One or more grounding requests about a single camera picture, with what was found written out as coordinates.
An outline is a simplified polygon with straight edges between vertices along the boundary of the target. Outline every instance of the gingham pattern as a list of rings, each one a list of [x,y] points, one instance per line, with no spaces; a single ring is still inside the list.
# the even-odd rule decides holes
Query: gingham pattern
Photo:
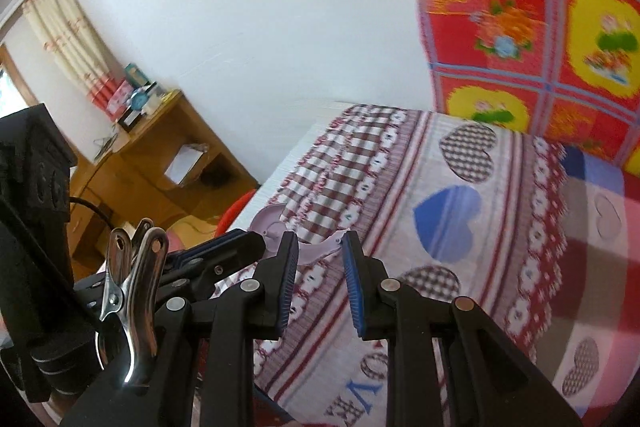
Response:
[[[591,378],[595,376],[600,367],[600,357],[598,355],[598,344],[591,337],[586,337],[574,354],[575,366],[567,373],[562,382],[562,394],[573,396],[579,393]]]
[[[355,105],[334,121],[271,198],[286,203],[282,220],[309,243],[319,243],[339,229],[340,215],[353,201],[367,166],[380,151],[398,110]]]
[[[455,174],[466,182],[486,181],[494,170],[487,151],[497,142],[495,132],[485,125],[471,123],[457,127],[440,140],[442,156]]]
[[[456,274],[444,266],[422,266],[403,273],[399,281],[411,286],[423,297],[451,302],[460,294]]]

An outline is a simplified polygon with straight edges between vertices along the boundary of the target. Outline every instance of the silver clip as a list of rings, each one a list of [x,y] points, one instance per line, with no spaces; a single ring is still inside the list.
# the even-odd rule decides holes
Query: silver clip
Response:
[[[163,229],[143,219],[133,240],[123,229],[111,232],[104,293],[95,348],[104,367],[123,349],[129,350],[129,368],[123,384],[146,383],[158,353],[154,331],[156,291],[169,241]]]

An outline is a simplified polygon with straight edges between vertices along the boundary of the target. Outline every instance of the bed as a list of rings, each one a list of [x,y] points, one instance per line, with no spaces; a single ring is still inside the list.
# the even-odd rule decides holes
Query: bed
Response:
[[[640,180],[594,156],[442,114],[336,103],[233,228],[275,202],[305,241],[356,230],[422,295],[474,298],[586,426],[638,370]],[[381,426],[386,361],[384,343],[357,339],[333,255],[298,273],[289,327],[256,344],[254,374],[301,423]]]

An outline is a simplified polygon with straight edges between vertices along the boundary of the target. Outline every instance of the blue heart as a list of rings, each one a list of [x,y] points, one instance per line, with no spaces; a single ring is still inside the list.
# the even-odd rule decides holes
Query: blue heart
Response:
[[[414,208],[415,229],[424,249],[438,261],[456,263],[473,246],[468,222],[480,212],[482,198],[466,185],[447,187]]]

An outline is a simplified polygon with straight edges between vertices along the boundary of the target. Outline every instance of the wooden desk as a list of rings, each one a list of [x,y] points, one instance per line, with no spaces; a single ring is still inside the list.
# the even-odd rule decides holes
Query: wooden desk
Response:
[[[185,144],[204,144],[208,150],[188,174],[189,182],[175,185],[164,172]],[[219,179],[203,182],[204,171]],[[167,228],[181,217],[193,215],[210,223],[217,219],[256,182],[228,148],[206,125],[180,91],[175,91],[146,120],[120,136],[95,164],[79,158],[70,182],[70,195],[91,201],[134,227],[150,217]],[[71,206],[67,227],[74,277],[99,265],[95,242],[104,225],[79,204]]]

